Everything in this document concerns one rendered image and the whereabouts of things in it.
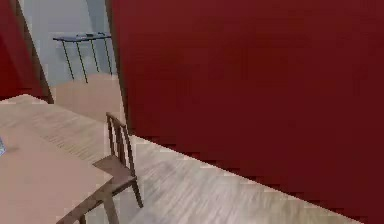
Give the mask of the brown wooden slat chair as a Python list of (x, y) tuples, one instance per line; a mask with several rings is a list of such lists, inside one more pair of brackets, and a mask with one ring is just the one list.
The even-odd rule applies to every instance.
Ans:
[(138, 206), (143, 208), (127, 125), (110, 112), (106, 113), (106, 121), (110, 154), (95, 162), (94, 166), (113, 176), (111, 181), (113, 196), (131, 187)]

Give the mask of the dark blue thin-legged table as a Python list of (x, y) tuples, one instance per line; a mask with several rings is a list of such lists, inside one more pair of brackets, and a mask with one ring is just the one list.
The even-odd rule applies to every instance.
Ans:
[[(84, 62), (83, 62), (83, 59), (82, 59), (82, 55), (81, 55), (81, 50), (80, 50), (79, 44), (81, 42), (90, 42), (91, 43), (91, 49), (92, 49), (93, 58), (94, 58), (95, 65), (96, 65), (96, 69), (99, 69), (97, 58), (96, 58), (95, 47), (94, 47), (93, 42), (96, 41), (96, 40), (103, 40), (104, 41), (106, 55), (107, 55), (108, 66), (110, 67), (111, 66), (111, 59), (110, 59), (109, 49), (108, 49), (108, 46), (107, 46), (107, 39), (111, 39), (111, 38), (112, 38), (112, 36), (110, 34), (108, 34), (108, 33), (97, 32), (97, 33), (76, 34), (75, 36), (53, 37), (53, 40), (57, 41), (57, 42), (60, 42), (62, 44), (62, 46), (63, 46), (64, 54), (65, 54), (65, 57), (66, 57), (66, 60), (67, 60), (67, 64), (68, 64), (68, 68), (70, 70), (71, 77), (74, 77), (74, 73), (73, 73), (73, 69), (72, 69), (71, 63), (69, 61), (69, 56), (68, 56), (68, 52), (67, 52), (67, 49), (66, 49), (66, 43), (75, 43), (76, 44), (76, 49), (77, 49), (77, 52), (78, 52), (78, 55), (79, 55), (80, 64), (81, 64), (81, 68), (82, 68), (82, 71), (83, 71), (83, 75), (84, 75), (85, 81), (88, 81), (88, 77), (87, 77), (86, 70), (85, 70), (85, 67), (84, 67)], [(109, 68), (109, 72), (110, 72), (110, 74), (112, 74), (112, 68), (111, 67)]]

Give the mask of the pink top wooden table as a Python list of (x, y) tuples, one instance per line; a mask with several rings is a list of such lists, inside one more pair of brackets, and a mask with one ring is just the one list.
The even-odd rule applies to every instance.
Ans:
[(119, 224), (110, 174), (25, 129), (0, 138), (0, 224), (74, 224), (98, 202)]

